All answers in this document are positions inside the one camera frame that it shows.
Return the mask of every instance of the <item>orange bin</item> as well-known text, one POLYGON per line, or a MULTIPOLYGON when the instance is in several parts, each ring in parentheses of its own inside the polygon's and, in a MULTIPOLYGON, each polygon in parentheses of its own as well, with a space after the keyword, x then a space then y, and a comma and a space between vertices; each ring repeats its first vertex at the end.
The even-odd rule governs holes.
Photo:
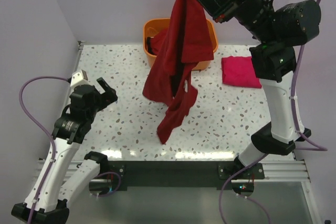
MULTIPOLYGON (((215 33, 215 27, 212 24, 210 20, 206 20, 209 28, 209 34, 212 42, 212 47, 214 49, 214 53, 217 51, 218 48, 218 40, 216 37, 215 33)), ((148 59, 149 66, 152 67, 156 55, 152 55, 147 51, 147 43, 146 39, 148 37, 154 37, 157 35, 161 30, 166 29, 169 27, 169 22, 170 18, 157 18, 157 19, 152 19, 148 21, 144 26, 143 26, 143 50, 145 51, 148 59)), ((197 64, 197 66, 193 70, 204 70, 206 69, 210 64, 210 61, 202 61, 197 64)))

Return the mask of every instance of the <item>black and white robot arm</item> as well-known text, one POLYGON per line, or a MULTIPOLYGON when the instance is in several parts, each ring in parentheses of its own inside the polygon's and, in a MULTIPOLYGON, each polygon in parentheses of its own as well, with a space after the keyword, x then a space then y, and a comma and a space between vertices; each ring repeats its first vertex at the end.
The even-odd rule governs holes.
POLYGON ((107 172, 108 160, 101 153, 90 152, 79 169, 62 185, 69 164, 79 149, 84 136, 90 131, 97 112, 115 102, 116 91, 99 78, 97 82, 104 93, 89 84, 85 71, 77 71, 71 77, 71 103, 65 107, 61 117, 55 122, 52 132, 56 147, 56 156, 52 157, 52 146, 38 176, 38 179, 23 203, 16 204, 12 215, 27 222, 31 209, 34 208, 31 223, 64 224, 69 216, 69 206, 80 192, 97 175, 107 172), (35 200, 36 190, 40 185, 49 163, 51 169, 44 180, 43 187, 35 200))
POLYGON ((291 96, 296 56, 293 46, 304 45, 319 34, 321 9, 314 0, 289 4, 274 11, 273 0, 198 0, 217 23, 236 18, 260 45, 250 48, 255 74, 266 94, 271 123, 251 136, 251 143, 235 159, 233 172, 260 160, 265 154, 288 155, 310 136, 302 124, 297 97, 291 96), (296 102, 296 128, 291 100, 296 102))

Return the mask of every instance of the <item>speckled tabletop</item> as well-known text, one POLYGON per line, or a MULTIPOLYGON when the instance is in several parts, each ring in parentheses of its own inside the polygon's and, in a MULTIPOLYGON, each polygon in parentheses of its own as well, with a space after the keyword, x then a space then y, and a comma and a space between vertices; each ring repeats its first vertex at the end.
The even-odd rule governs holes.
MULTIPOLYGON (((219 46, 209 68, 193 72, 196 104, 162 145, 156 128, 166 106, 142 95, 150 71, 142 45, 84 46, 78 68, 88 73, 96 87, 95 80, 104 77, 119 99, 97 114, 74 160, 82 160, 91 150, 106 154, 109 160, 233 160, 270 116, 263 90, 222 84, 220 60, 228 56, 250 56, 248 46, 219 46)), ((266 160, 291 161, 293 156, 269 155, 266 160)))

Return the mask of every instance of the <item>pink folded cloth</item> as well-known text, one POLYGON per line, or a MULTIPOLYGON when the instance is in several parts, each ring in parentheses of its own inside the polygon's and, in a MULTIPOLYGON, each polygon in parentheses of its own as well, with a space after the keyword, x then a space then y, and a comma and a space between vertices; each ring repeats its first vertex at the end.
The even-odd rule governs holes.
POLYGON ((259 79, 254 73, 252 57, 222 58, 223 84, 261 89, 259 79))

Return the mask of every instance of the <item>folded cloth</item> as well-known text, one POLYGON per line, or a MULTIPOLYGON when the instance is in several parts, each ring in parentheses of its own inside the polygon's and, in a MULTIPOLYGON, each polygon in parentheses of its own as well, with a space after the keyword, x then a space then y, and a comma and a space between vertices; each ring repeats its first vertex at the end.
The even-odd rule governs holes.
POLYGON ((191 86, 192 69, 200 61, 213 59, 203 7, 197 0, 176 0, 167 34, 143 89, 146 98, 169 106, 157 128, 162 144, 196 102, 198 91, 191 86))
POLYGON ((164 39, 166 38, 167 31, 168 29, 163 29, 153 38, 151 37, 147 38, 147 49, 150 54, 158 55, 160 48, 162 47, 162 44, 164 42, 164 39))
POLYGON ((231 86, 261 89, 251 58, 233 56, 222 58, 223 83, 231 86))

